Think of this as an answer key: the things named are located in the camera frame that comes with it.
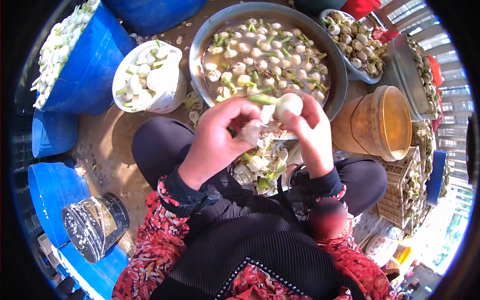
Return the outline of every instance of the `muddy water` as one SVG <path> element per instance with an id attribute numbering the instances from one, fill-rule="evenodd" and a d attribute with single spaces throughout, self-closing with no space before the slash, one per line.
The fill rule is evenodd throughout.
<path id="1" fill-rule="evenodd" d="M 248 18 L 245 18 L 245 19 L 241 19 L 241 20 L 235 20 L 235 21 L 232 21 L 230 22 L 229 24 L 227 24 L 225 27 L 223 27 L 222 29 L 220 29 L 217 33 L 220 34 L 221 32 L 230 32 L 230 33 L 234 33 L 234 32 L 239 32 L 242 34 L 242 37 L 240 38 L 236 38 L 236 37 L 229 37 L 228 40 L 230 41 L 230 49 L 232 50 L 235 50 L 237 51 L 237 55 L 234 57 L 234 58 L 230 58 L 230 59 L 227 59 L 224 57 L 224 53 L 226 52 L 226 47 L 225 45 L 223 45 L 223 52 L 222 53 L 219 53 L 219 54 L 212 54 L 210 53 L 209 51 L 205 51 L 205 54 L 203 56 L 203 65 L 207 64 L 207 63 L 213 63 L 213 64 L 216 64 L 217 65 L 217 70 L 219 70 L 220 72 L 224 72 L 226 71 L 225 68 L 223 68 L 221 65 L 222 64 L 226 64 L 226 65 L 230 65 L 230 64 L 233 64 L 235 62 L 244 62 L 243 59 L 244 58 L 253 58 L 252 55 L 251 55 L 251 52 L 249 53 L 241 53 L 240 50 L 239 50 L 239 47 L 238 47 L 238 44 L 240 43 L 244 43 L 247 45 L 247 47 L 251 50 L 253 48 L 259 48 L 258 46 L 255 45 L 255 42 L 258 41 L 258 34 L 261 33 L 261 31 L 259 31 L 260 27 L 260 24 L 259 22 L 257 24 L 255 24 L 255 28 L 256 28 L 256 33 L 255 33 L 255 37 L 247 37 L 247 33 L 250 32 L 250 31 L 244 31 L 245 28 L 242 28 L 241 26 L 244 25 L 246 27 L 248 27 Z M 282 31 L 282 32 L 286 32 L 286 31 L 289 31 L 289 32 L 292 32 L 292 29 L 294 28 L 294 26 L 292 26 L 291 24 L 288 24 L 288 23 L 285 23 L 285 22 L 281 22 L 279 20 L 273 20 L 273 19 L 269 19 L 269 18 L 263 18 L 263 27 L 265 27 L 268 32 L 266 34 L 264 34 L 267 38 L 269 36 L 269 33 L 271 32 L 271 28 L 269 27 L 269 25 L 273 24 L 273 23 L 280 23 L 282 25 L 282 27 L 278 30 L 276 30 L 277 32 L 278 31 Z M 281 41 L 282 39 L 284 39 L 285 37 L 287 37 L 287 35 L 284 35 L 284 36 L 280 36 L 280 35 L 277 35 L 275 38 L 274 38 L 274 41 Z M 291 36 L 290 37 L 290 41 L 287 41 L 287 42 L 284 42 L 282 44 L 282 46 L 287 49 L 288 48 L 288 45 L 291 45 L 292 47 L 294 47 L 296 44 L 298 43 L 301 43 L 301 41 L 298 40 L 297 37 L 295 36 Z M 208 45 L 207 49 L 210 48 L 211 46 L 213 46 L 215 44 L 215 42 L 212 40 L 211 43 Z M 316 51 L 316 53 L 318 53 L 318 48 L 317 48 L 317 45 L 315 44 L 314 46 L 310 46 L 310 48 L 313 50 L 313 51 Z M 263 52 L 274 52 L 275 51 L 275 47 L 272 47 L 271 50 L 269 51 L 263 51 Z M 295 49 L 290 49 L 288 51 L 290 54 L 299 54 L 300 57 L 301 57 L 301 60 L 302 60 L 302 63 L 305 62 L 306 60 L 306 55 L 304 53 L 298 53 L 297 51 L 295 51 Z M 324 59 L 318 59 L 318 54 L 317 55 L 311 55 L 311 59 L 310 59 L 310 62 L 312 63 L 312 65 L 315 65 L 315 62 L 317 65 L 326 65 L 328 66 L 328 64 L 326 63 L 326 61 L 328 60 L 328 57 L 324 58 Z M 281 69 L 284 69 L 284 66 L 282 65 L 282 63 L 278 63 L 278 64 L 275 64 L 275 63 L 272 63 L 268 60 L 269 57 L 267 56 L 260 56 L 258 58 L 253 58 L 254 60 L 254 63 L 255 64 L 258 64 L 260 63 L 262 60 L 265 60 L 268 64 L 268 70 L 269 71 L 273 71 L 274 67 L 280 67 Z M 303 83 L 303 88 L 301 88 L 301 90 L 303 90 L 305 93 L 308 93 L 308 94 L 316 94 L 316 92 L 318 91 L 318 89 L 315 89 L 313 91 L 310 91 L 308 89 L 308 81 L 307 79 L 301 79 L 299 78 L 299 70 L 302 69 L 302 65 L 294 65 L 293 63 L 290 64 L 290 66 L 288 68 L 293 68 L 295 69 L 295 75 L 296 77 Z M 251 70 L 254 69 L 254 67 L 252 66 L 249 66 L 247 65 L 247 74 L 251 75 Z M 314 71 L 307 71 L 307 75 L 310 76 Z M 204 74 L 205 74 L 205 78 L 207 80 L 207 85 L 212 93 L 212 95 L 214 97 L 217 97 L 218 96 L 218 92 L 217 92 L 217 89 L 221 86 L 223 86 L 224 84 L 222 84 L 222 81 L 221 80 L 218 80 L 216 82 L 211 82 L 208 80 L 208 76 L 207 74 L 209 73 L 208 70 L 206 70 L 204 68 Z M 330 86 L 330 78 L 329 78 L 329 75 L 327 73 L 322 73 L 322 72 L 319 72 L 321 74 L 321 83 L 325 86 L 325 87 L 329 87 Z M 239 87 L 238 84 L 237 84 L 237 78 L 238 76 L 233 76 L 232 78 L 232 82 L 235 84 L 236 87 Z M 266 78 L 266 76 L 264 75 L 259 75 L 259 85 L 258 85 L 258 89 L 263 89 L 263 88 L 266 88 L 268 87 L 267 85 L 264 84 L 264 79 Z M 285 76 L 282 76 L 280 75 L 279 76 L 279 79 L 280 80 L 286 80 L 287 81 L 287 84 L 293 84 L 294 82 L 292 80 L 287 80 Z M 283 93 L 283 88 L 279 87 L 278 88 L 278 91 L 280 92 L 280 94 Z M 241 90 L 238 90 L 236 96 L 247 96 L 247 88 L 244 87 L 243 89 Z M 328 96 L 328 91 L 324 92 L 324 96 L 325 96 L 325 100 L 327 99 L 327 96 Z"/>

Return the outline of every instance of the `white bucket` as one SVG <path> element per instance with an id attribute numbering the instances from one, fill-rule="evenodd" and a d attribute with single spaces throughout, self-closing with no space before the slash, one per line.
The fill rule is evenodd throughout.
<path id="1" fill-rule="evenodd" d="M 163 41 L 160 42 L 162 45 L 170 48 L 167 61 L 160 68 L 162 71 L 161 78 L 164 81 L 164 89 L 157 91 L 155 96 L 152 97 L 152 101 L 150 103 L 142 104 L 142 106 L 137 108 L 135 112 L 146 110 L 157 114 L 166 114 L 176 110 L 185 100 L 185 95 L 187 94 L 187 81 L 179 69 L 182 51 Z M 125 56 L 118 66 L 115 76 L 113 77 L 112 95 L 115 104 L 121 110 L 132 112 L 131 108 L 123 106 L 123 104 L 127 103 L 127 101 L 123 99 L 123 96 L 115 95 L 116 91 L 125 86 L 125 80 L 127 80 L 129 77 L 128 73 L 125 72 L 128 68 L 128 65 L 135 64 L 135 62 L 138 60 L 138 55 L 140 52 L 142 52 L 142 50 L 156 45 L 157 44 L 155 40 L 138 45 L 132 51 L 130 51 L 127 56 Z"/>

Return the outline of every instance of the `woman's left hand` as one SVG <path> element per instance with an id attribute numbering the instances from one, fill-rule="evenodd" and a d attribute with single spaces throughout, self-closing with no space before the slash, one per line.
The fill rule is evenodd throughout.
<path id="1" fill-rule="evenodd" d="M 239 117 L 246 122 L 258 119 L 260 109 L 246 99 L 233 97 L 202 115 L 190 151 L 178 169 L 180 177 L 189 187 L 200 189 L 209 178 L 252 148 L 247 141 L 232 138 L 227 130 Z"/>

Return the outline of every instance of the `concrete floor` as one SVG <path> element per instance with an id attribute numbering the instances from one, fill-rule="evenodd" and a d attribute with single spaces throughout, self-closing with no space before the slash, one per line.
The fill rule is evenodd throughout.
<path id="1" fill-rule="evenodd" d="M 279 4 L 287 5 L 287 0 L 272 0 Z M 183 50 L 183 58 L 180 69 L 190 82 L 188 70 L 188 50 L 198 28 L 215 12 L 234 4 L 236 0 L 210 0 L 192 18 L 185 20 L 192 23 L 190 27 L 177 25 L 163 32 L 164 37 L 157 35 L 158 39 L 171 41 L 172 45 Z M 176 45 L 178 36 L 183 37 L 183 43 Z M 363 82 L 350 82 L 346 101 L 351 101 L 367 93 L 367 85 Z M 149 118 L 158 116 L 155 113 L 127 113 L 113 105 L 108 111 L 99 116 L 81 115 L 80 131 L 77 145 L 71 155 L 81 158 L 87 169 L 86 180 L 92 195 L 112 192 L 125 204 L 129 217 L 130 228 L 119 241 L 120 246 L 130 255 L 134 254 L 134 241 L 136 228 L 143 223 L 146 213 L 145 199 L 151 191 L 150 186 L 141 175 L 132 156 L 132 137 L 136 130 Z M 188 120 L 188 113 L 184 105 L 181 105 L 172 113 L 163 115 L 178 119 L 182 122 Z M 348 157 L 350 154 L 334 151 L 335 159 Z"/>

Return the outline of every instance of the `black bucket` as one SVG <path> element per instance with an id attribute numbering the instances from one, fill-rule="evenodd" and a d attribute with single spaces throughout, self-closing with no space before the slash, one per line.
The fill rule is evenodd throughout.
<path id="1" fill-rule="evenodd" d="M 72 203 L 61 214 L 72 244 L 93 264 L 105 256 L 130 224 L 125 206 L 112 193 Z"/>

